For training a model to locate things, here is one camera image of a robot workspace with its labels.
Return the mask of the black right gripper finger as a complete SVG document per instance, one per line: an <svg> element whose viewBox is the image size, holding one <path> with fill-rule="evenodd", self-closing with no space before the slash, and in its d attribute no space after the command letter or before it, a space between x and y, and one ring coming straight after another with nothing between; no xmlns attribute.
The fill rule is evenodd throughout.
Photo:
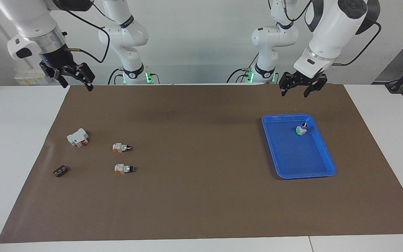
<svg viewBox="0 0 403 252"><path fill-rule="evenodd" d="M75 80L82 82L89 92L93 91L93 81L96 76L87 63L69 65L69 74Z"/></svg>
<svg viewBox="0 0 403 252"><path fill-rule="evenodd" d="M66 79L62 76L60 70L56 70L53 68L43 68L45 75L58 82L63 88L66 88L69 84Z"/></svg>

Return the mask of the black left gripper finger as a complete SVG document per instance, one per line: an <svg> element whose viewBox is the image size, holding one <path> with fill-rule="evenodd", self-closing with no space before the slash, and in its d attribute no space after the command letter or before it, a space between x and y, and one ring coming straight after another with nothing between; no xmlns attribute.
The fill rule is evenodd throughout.
<svg viewBox="0 0 403 252"><path fill-rule="evenodd" d="M293 85L294 85L293 76L288 72L284 72L279 81L279 88L281 90L281 95L285 96L287 91L293 88Z"/></svg>
<svg viewBox="0 0 403 252"><path fill-rule="evenodd" d="M327 83L327 76L319 76L314 79L308 79L306 81L307 89L304 91L304 97L307 98L310 93L314 91L320 91Z"/></svg>

